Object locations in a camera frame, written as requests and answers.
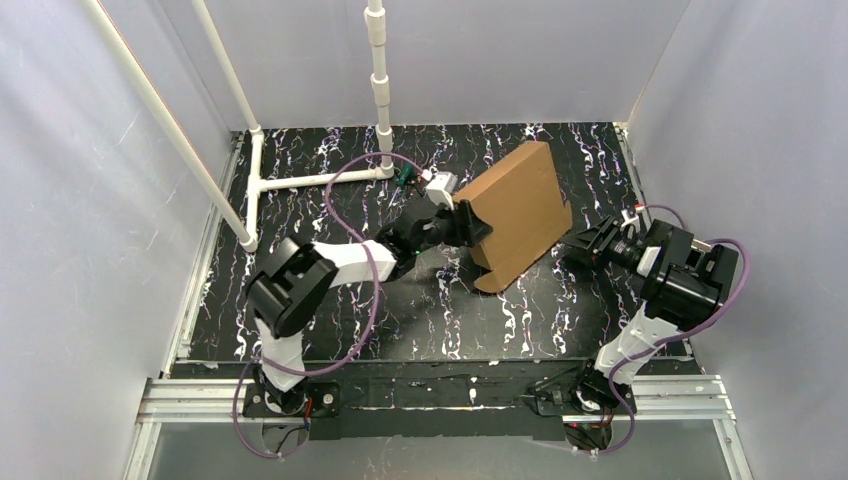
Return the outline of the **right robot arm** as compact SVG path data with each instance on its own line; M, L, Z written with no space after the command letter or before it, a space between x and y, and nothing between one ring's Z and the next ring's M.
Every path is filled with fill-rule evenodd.
M593 268L615 264L642 279L639 308L618 336L603 345L574 388L616 390L662 346L712 322L731 297L740 253L704 244L682 227L656 220L645 234L611 217L564 237L566 256Z

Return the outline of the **brown cardboard box sheet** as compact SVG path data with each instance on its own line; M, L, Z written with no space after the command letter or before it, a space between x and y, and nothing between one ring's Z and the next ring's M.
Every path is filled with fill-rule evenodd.
M453 195L491 227L471 247L474 263L486 272L474 280L483 293L508 288L572 227L572 208L560 189L551 148L528 141L497 161Z

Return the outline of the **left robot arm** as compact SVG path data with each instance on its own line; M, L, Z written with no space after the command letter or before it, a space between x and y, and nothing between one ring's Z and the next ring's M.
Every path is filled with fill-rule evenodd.
M453 208L415 200L367 241L329 244L285 238L245 289L246 312L259 330L263 354L255 380L268 390L288 393L306 378L302 332L331 289L394 281L415 266L421 253L439 245L474 247L492 231L468 200Z

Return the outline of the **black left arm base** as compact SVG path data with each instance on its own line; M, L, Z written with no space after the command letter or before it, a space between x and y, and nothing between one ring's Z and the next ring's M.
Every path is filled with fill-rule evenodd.
M340 411L340 385L302 380L283 392L273 386L259 367L251 373L240 413L246 418L332 418Z

